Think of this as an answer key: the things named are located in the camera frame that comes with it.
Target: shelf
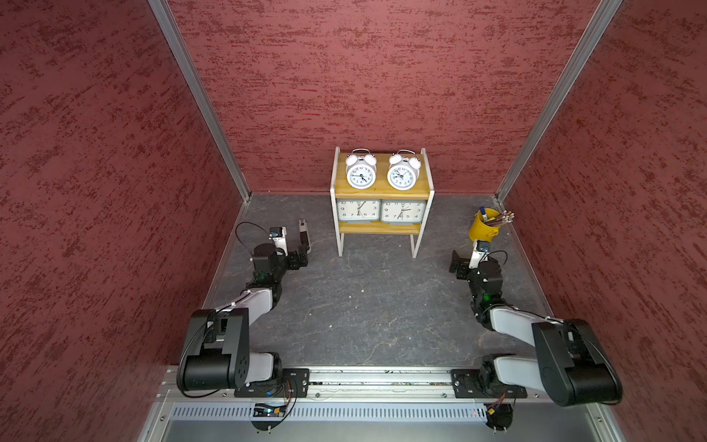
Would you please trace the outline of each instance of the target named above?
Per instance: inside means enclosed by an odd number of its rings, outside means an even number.
[[[337,164],[337,175],[334,182],[334,196],[336,198],[358,199],[358,198],[374,198],[374,199],[424,199],[430,198],[430,184],[427,178],[427,167],[425,161],[426,156],[419,155],[422,167],[420,168],[420,176],[417,178],[415,185],[410,190],[396,190],[388,182],[388,157],[390,153],[379,153],[377,170],[375,173],[375,182],[368,189],[354,189],[346,179],[346,157],[347,155],[339,155]]]
[[[420,224],[389,224],[382,221],[370,223],[343,223],[339,222],[341,233],[379,233],[388,235],[419,235]]]

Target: gray floor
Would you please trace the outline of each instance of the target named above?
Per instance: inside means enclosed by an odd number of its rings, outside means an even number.
[[[255,196],[245,220],[295,233],[297,220],[306,218],[312,252],[308,267],[285,275],[278,306],[250,328],[251,351],[276,351],[285,366],[477,366],[485,354],[532,355],[531,346],[479,325],[467,283],[448,272],[452,250],[470,254],[467,231],[480,205],[492,207],[493,200],[435,197],[413,260],[405,235],[347,234],[339,257],[328,196]],[[510,231],[501,232],[492,246],[510,255],[503,267],[506,299],[545,314]],[[250,247],[267,241],[249,225],[239,236]],[[288,244],[299,243],[298,236],[290,235]],[[237,244],[211,307],[233,300],[251,280],[249,257]]]

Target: alarm clock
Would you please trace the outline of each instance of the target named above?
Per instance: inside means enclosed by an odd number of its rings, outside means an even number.
[[[338,199],[337,215],[339,221],[363,223],[377,221],[380,218],[379,199]]]
[[[368,152],[356,155],[357,151]],[[354,189],[368,189],[375,182],[375,164],[378,160],[368,149],[354,149],[346,157],[346,179]]]
[[[420,224],[427,201],[384,199],[381,201],[380,220],[389,224]]]
[[[407,149],[399,150],[395,155],[391,155],[390,160],[388,160],[390,162],[388,182],[394,189],[410,190],[420,176],[422,162],[420,158],[403,156],[400,155],[400,152],[409,152],[415,155],[413,151]]]

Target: yellow bucket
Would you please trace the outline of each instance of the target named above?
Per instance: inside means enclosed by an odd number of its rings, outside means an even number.
[[[500,213],[496,210],[493,209],[488,209],[486,208],[486,216],[489,218],[493,218],[495,216],[500,215]],[[489,227],[486,224],[484,224],[484,217],[481,215],[481,211],[477,212],[477,217],[474,219],[474,223],[472,224],[472,227],[469,229],[469,238],[472,239],[472,241],[480,240],[480,241],[488,241],[491,242],[493,241],[493,238],[498,235],[498,230],[501,227]]]

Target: aluminum frame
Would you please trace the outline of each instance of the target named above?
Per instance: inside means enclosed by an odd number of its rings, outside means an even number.
[[[538,115],[535,125],[530,130],[510,169],[508,169],[506,177],[501,182],[501,186],[496,192],[496,197],[499,201],[503,202],[508,196],[510,189],[520,176],[520,173],[530,159],[540,139],[542,139],[542,136],[545,134],[548,126],[555,118],[555,114],[560,106],[562,106],[562,102],[565,100],[570,89],[572,89],[580,72],[584,69],[585,64],[587,64],[587,60],[589,60],[592,52],[594,52],[597,43],[599,43],[602,35],[604,35],[604,31],[609,26],[609,23],[611,23],[622,1],[623,0],[601,0],[599,6],[597,6],[596,11],[587,24],[587,28],[584,29],[582,37],[580,37],[570,59],[567,61],[560,78],[557,80],[557,83],[555,83],[555,88],[550,93],[540,115]]]
[[[211,136],[214,138],[221,152],[223,162],[226,163],[226,167],[228,167],[228,171],[238,188],[240,197],[243,198],[244,202],[250,201],[252,192],[245,182],[245,176],[235,159],[235,155],[233,155],[228,137],[221,126],[221,122],[218,120],[218,115],[209,100],[209,95],[206,93],[204,84],[201,82],[199,72],[189,55],[189,50],[182,39],[182,34],[179,31],[172,10],[166,0],[148,0],[148,3],[150,3],[152,12],[155,14],[157,22],[162,29],[162,34],[164,34],[165,39],[167,39],[167,43],[170,45],[170,49],[177,60],[177,64],[182,70],[182,75],[187,81],[189,89],[192,91],[192,95],[199,106],[199,110],[201,110],[201,115],[204,116],[204,121],[206,121],[209,131],[211,131]]]

